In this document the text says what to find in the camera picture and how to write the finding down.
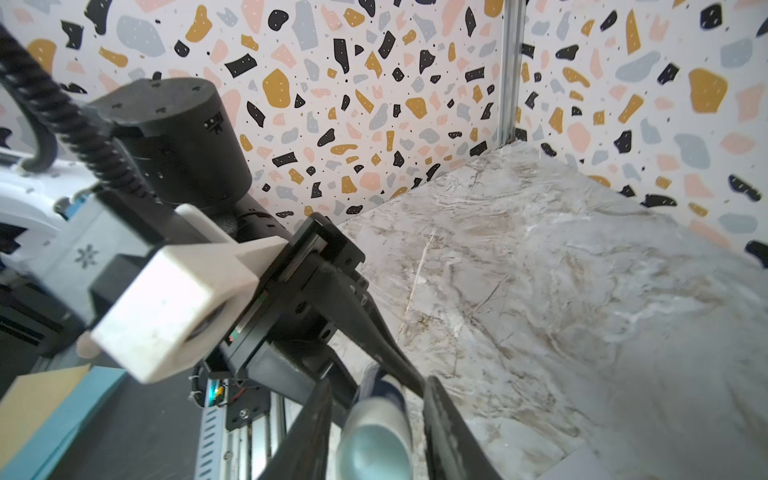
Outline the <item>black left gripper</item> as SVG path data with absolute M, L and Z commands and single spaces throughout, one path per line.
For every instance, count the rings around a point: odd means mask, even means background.
M 227 406 L 262 413 L 267 391 L 303 404 L 323 379 L 332 417 L 343 420 L 357 382 L 328 342 L 340 330 L 419 397 L 424 379 L 397 345 L 369 283 L 357 270 L 364 253 L 332 221 L 313 213 L 267 268 L 245 312 L 204 359 L 209 379 L 224 382 Z

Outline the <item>lavender envelope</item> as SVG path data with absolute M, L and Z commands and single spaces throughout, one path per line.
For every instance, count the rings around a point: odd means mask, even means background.
M 612 480 L 613 477 L 586 445 L 578 448 L 538 477 L 538 480 Z

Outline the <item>blue glue stick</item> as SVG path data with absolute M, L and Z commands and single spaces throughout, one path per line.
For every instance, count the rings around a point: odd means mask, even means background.
M 336 450 L 339 479 L 411 479 L 412 429 L 404 387 L 370 364 L 354 397 Z

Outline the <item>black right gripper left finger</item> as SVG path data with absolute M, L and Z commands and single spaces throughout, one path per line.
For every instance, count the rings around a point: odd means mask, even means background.
M 295 419 L 260 480 L 324 480 L 332 423 L 330 382 L 321 380 Z

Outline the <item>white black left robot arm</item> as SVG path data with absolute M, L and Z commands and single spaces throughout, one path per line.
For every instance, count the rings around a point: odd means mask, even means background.
M 331 220 L 288 232 L 250 194 L 216 87 L 137 80 L 85 106 L 43 71 L 4 88 L 38 143 L 1 158 L 1 304 L 48 354 L 88 335 L 136 381 L 195 366 L 303 403 L 328 380 L 342 423 L 356 388 L 344 333 L 416 394 L 367 281 Z

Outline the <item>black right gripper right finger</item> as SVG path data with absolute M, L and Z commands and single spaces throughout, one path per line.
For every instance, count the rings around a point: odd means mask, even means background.
M 501 480 L 437 377 L 426 379 L 423 400 L 429 478 Z

